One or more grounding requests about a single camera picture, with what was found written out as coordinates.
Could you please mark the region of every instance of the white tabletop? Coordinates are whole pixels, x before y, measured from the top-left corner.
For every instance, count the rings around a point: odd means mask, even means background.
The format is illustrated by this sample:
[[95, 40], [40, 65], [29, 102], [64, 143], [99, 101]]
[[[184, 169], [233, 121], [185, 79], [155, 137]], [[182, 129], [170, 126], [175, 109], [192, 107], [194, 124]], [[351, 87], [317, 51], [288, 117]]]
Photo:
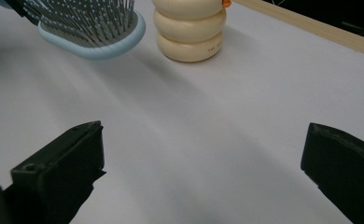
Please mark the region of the white tabletop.
[[80, 59], [0, 7], [0, 185], [67, 129], [100, 120], [105, 170], [72, 223], [350, 223], [300, 169], [310, 122], [364, 140], [364, 54], [237, 4], [202, 63], [147, 33]]

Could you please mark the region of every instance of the orange toy part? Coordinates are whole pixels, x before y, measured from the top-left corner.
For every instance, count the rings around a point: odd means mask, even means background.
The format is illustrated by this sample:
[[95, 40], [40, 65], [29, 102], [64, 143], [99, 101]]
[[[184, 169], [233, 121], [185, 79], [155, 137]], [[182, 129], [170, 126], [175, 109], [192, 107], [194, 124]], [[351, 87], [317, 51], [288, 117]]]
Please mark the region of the orange toy part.
[[229, 7], [231, 5], [231, 0], [222, 0], [223, 7]]

